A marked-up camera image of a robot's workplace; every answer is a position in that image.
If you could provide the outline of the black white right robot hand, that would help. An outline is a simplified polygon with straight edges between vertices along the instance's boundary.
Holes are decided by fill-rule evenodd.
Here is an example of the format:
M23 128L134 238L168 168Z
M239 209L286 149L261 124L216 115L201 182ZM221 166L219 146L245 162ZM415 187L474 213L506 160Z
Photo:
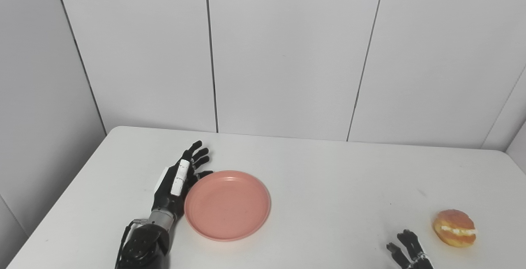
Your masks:
M411 230L403 230L397 234L397 239L403 244L409 256L406 256L402 249L390 242L386 245L391 254L391 258L401 269L433 269L430 259L424 252L417 235Z

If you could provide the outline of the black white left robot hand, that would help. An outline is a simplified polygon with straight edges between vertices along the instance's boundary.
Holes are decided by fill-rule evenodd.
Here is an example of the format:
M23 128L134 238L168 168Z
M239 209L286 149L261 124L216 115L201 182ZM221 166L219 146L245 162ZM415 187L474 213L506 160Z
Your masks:
M156 188L152 211L167 211L175 220L182 217L189 190L199 180L214 173L212 170L198 171L209 161L209 149L197 140L183 152L176 164L167 168Z

